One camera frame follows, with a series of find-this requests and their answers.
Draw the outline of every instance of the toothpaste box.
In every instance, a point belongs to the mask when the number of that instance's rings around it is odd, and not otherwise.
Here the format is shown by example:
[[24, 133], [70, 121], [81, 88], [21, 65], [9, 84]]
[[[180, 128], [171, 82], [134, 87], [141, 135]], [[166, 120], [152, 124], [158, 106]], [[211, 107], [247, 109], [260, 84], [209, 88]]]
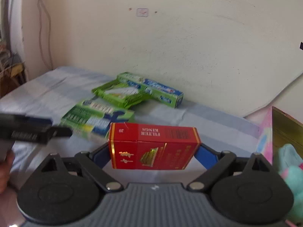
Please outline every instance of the toothpaste box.
[[182, 170], [201, 145], [194, 127], [112, 123], [114, 169]]
[[100, 99], [81, 101], [61, 118], [61, 124], [72, 128], [74, 134], [102, 143], [108, 137], [111, 123], [133, 121], [133, 111], [110, 106]]
[[152, 98], [169, 107], [176, 108], [183, 100], [183, 93], [181, 91], [151, 79], [143, 78], [130, 72], [121, 73], [117, 78], [120, 82], [127, 83], [129, 86], [136, 87], [140, 91], [150, 94]]

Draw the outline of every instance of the ribbed gray surface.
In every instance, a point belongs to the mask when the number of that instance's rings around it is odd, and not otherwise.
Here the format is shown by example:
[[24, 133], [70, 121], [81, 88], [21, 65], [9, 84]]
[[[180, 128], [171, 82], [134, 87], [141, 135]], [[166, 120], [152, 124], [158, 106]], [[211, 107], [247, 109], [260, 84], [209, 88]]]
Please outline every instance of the ribbed gray surface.
[[[107, 194], [89, 216], [64, 227], [248, 227], [217, 213], [206, 196], [181, 184], [131, 183], [120, 193]], [[258, 227], [286, 227], [283, 222]], [[41, 227], [25, 223], [23, 227]]]

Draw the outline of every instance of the barcode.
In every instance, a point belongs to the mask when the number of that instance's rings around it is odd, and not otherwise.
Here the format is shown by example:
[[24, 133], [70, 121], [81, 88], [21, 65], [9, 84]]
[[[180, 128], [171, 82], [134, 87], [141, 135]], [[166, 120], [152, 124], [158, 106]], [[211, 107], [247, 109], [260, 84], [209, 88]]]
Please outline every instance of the barcode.
[[187, 130], [167, 129], [166, 138], [189, 139], [189, 134]]

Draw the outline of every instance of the green and blue box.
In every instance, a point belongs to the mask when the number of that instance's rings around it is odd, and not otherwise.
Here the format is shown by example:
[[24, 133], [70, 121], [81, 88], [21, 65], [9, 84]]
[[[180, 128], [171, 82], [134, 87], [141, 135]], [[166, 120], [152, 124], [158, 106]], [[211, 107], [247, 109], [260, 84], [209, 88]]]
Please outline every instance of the green and blue box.
[[61, 124], [85, 139], [104, 142], [111, 123], [134, 122], [134, 112], [113, 107], [100, 99], [77, 103], [62, 118]]
[[169, 107], [177, 108], [183, 100], [183, 93], [181, 91], [154, 80], [140, 77], [130, 72], [121, 73], [117, 78], [120, 82], [127, 83], [129, 86], [136, 87], [140, 91], [150, 94], [153, 99]]

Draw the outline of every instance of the bed sheet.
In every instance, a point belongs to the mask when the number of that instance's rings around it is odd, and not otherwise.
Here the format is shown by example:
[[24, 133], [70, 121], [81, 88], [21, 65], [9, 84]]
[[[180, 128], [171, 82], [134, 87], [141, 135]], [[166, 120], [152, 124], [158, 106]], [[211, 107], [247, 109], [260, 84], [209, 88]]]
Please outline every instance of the bed sheet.
[[[54, 123], [59, 123], [60, 118], [77, 102], [94, 97], [91, 89], [113, 79], [112, 76], [84, 69], [60, 67], [6, 95], [0, 100], [0, 111], [51, 117]], [[243, 118], [187, 100], [178, 109], [149, 100], [135, 106], [133, 110], [139, 123], [194, 126], [202, 142], [214, 150], [230, 150], [238, 156], [247, 157], [255, 151], [259, 127]], [[59, 153], [62, 157], [74, 156], [79, 151], [93, 151], [99, 145], [76, 135], [70, 139], [53, 139], [44, 147], [16, 142], [13, 147], [16, 159], [11, 172], [11, 183], [19, 188], [49, 153]], [[131, 181], [187, 184], [205, 170], [195, 158], [182, 171], [112, 169], [111, 162], [104, 167], [104, 171], [123, 185]]]

